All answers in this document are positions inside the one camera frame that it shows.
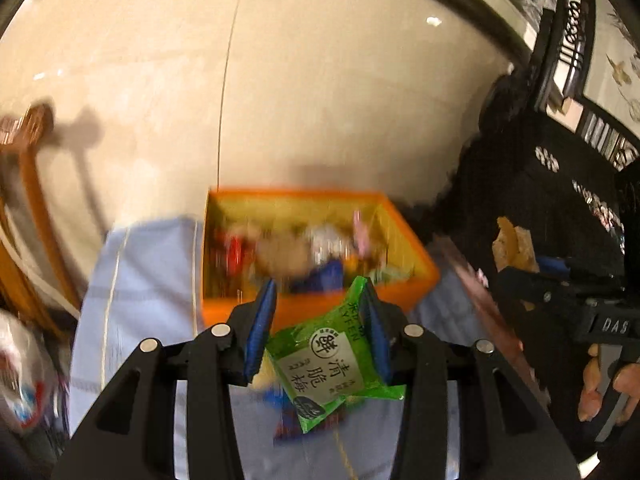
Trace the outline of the person right hand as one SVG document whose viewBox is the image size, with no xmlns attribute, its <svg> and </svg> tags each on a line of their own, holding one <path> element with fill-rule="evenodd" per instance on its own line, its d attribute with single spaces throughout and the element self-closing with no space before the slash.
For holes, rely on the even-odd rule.
<svg viewBox="0 0 640 480">
<path fill-rule="evenodd" d="M 581 422 L 594 419 L 600 412 L 602 396 L 598 393 L 601 372 L 598 361 L 599 346 L 592 344 L 588 349 L 590 361 L 584 369 L 584 386 L 578 404 L 578 418 Z M 613 380 L 613 387 L 620 394 L 626 394 L 629 399 L 616 420 L 617 426 L 626 424 L 639 404 L 640 398 L 640 366 L 638 363 L 623 367 Z"/>
</svg>

